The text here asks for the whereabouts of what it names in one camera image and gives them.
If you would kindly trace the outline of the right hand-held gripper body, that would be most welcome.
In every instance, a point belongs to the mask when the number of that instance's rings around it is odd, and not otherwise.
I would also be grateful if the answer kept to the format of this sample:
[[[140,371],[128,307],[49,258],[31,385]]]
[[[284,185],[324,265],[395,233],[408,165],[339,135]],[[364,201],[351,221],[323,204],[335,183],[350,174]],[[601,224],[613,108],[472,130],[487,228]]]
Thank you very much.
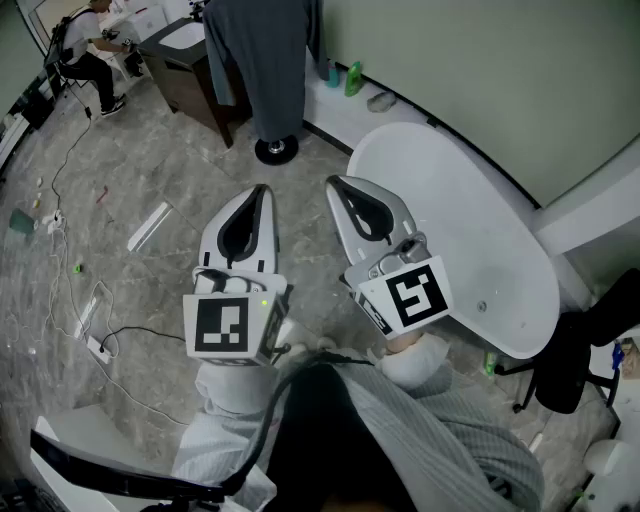
[[[343,281],[388,340],[449,315],[454,305],[443,260],[430,254],[422,232],[350,266]]]

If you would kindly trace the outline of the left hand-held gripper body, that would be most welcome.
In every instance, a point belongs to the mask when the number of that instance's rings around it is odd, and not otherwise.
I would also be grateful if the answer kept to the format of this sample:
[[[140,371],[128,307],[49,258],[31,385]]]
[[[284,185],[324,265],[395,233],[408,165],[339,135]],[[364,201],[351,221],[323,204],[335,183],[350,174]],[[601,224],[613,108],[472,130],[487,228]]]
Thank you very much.
[[[218,366],[269,366],[290,350],[278,343],[287,314],[280,274],[198,267],[183,297],[187,355]]]

